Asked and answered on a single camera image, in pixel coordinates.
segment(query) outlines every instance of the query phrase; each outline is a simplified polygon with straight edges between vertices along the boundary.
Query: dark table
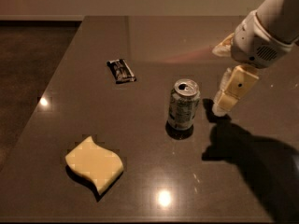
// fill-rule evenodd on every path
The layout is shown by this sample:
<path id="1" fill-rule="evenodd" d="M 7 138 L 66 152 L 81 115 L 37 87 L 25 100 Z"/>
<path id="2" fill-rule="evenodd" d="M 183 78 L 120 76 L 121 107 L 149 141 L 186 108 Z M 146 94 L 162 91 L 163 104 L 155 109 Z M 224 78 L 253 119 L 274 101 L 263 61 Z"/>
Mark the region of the dark table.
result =
<path id="1" fill-rule="evenodd" d="M 268 222 L 298 217 L 298 48 L 229 114 L 208 119 L 223 72 L 211 50 L 241 17 L 86 17 L 0 173 L 1 221 Z M 115 84 L 124 58 L 137 82 Z M 197 82 L 191 137 L 171 138 L 170 90 Z M 124 163 L 104 196 L 67 169 L 88 135 Z M 211 160 L 202 156 L 209 148 Z M 168 205 L 161 200 L 167 193 Z"/>

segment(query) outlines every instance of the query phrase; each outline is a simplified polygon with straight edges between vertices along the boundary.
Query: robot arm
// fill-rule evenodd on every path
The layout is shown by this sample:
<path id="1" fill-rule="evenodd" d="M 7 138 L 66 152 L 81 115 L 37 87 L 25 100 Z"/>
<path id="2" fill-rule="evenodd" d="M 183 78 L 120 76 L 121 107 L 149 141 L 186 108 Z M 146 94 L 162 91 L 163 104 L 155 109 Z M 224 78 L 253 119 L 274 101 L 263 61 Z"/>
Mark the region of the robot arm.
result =
<path id="1" fill-rule="evenodd" d="M 213 52 L 242 63 L 225 72 L 213 112 L 223 116 L 253 87 L 258 69 L 267 68 L 299 40 L 299 0 L 265 0 Z"/>

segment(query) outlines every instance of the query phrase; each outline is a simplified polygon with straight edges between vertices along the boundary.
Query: yellow sponge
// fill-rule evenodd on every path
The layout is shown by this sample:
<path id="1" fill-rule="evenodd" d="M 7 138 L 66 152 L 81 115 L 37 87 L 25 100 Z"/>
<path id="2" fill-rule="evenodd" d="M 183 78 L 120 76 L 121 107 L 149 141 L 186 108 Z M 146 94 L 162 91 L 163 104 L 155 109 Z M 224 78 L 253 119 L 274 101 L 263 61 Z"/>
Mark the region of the yellow sponge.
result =
<path id="1" fill-rule="evenodd" d="M 123 172 L 120 157 L 96 145 L 91 136 L 65 156 L 66 163 L 77 175 L 94 183 L 101 195 Z"/>

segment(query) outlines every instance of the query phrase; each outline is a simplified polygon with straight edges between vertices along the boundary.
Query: aluminum can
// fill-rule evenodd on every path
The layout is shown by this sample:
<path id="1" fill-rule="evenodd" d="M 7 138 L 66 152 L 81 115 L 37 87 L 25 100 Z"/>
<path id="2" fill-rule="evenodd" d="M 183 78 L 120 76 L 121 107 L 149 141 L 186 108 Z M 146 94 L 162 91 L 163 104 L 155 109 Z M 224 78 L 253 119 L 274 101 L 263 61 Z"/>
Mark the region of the aluminum can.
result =
<path id="1" fill-rule="evenodd" d="M 180 79 L 170 93 L 169 125 L 178 131 L 186 131 L 193 125 L 200 100 L 198 85 L 191 79 Z"/>

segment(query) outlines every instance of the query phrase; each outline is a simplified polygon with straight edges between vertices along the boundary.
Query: dark floor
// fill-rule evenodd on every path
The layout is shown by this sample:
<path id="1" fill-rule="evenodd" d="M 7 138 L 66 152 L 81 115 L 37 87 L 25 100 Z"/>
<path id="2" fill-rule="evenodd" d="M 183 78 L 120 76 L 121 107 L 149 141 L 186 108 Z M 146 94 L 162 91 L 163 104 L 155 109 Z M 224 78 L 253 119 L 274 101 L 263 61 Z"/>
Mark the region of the dark floor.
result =
<path id="1" fill-rule="evenodd" d="M 0 171 L 79 22 L 0 22 Z"/>

